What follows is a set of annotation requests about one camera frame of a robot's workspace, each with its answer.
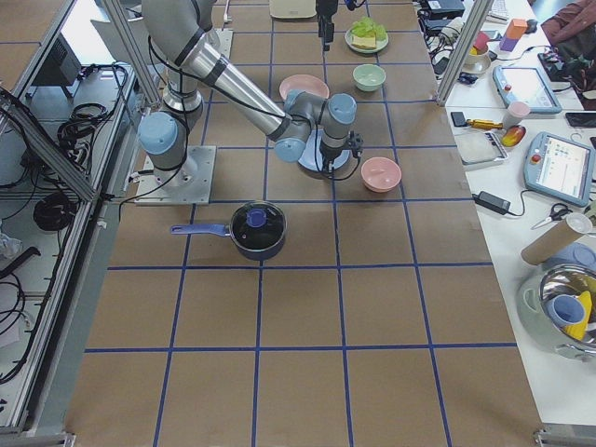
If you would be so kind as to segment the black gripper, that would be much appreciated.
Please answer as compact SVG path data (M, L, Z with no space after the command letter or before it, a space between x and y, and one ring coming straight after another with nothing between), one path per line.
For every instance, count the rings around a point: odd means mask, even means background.
M333 137L326 131L323 132L319 145L319 152L322 159L322 170L333 171L333 162L344 151L360 162L362 155L363 139L359 133L350 130L344 137Z
M334 24L331 16L318 14L318 37L323 45L323 51L329 51L330 43L334 38Z

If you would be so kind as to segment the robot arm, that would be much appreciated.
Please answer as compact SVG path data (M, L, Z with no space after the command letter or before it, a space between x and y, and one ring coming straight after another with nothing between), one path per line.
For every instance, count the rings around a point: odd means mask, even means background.
M351 127L357 113L345 93L329 98L292 89L279 107L208 41L211 1L143 1L142 16L151 42L169 67L219 92L275 144L278 158L298 161L315 137L316 171L339 182L335 160L349 151L359 164L362 138Z
M339 5L343 3L349 11L354 11L362 7L366 1L345 0L316 0L315 10L318 20L318 37L321 41L323 52L330 49L330 45L334 40L335 25L333 23L333 16L337 13Z

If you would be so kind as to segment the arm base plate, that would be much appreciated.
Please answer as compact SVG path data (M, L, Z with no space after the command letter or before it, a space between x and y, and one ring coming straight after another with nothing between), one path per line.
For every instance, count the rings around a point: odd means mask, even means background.
M165 186L170 176L158 170L155 175L143 175L134 203L139 206L208 205L215 167L215 145L191 145L182 169Z

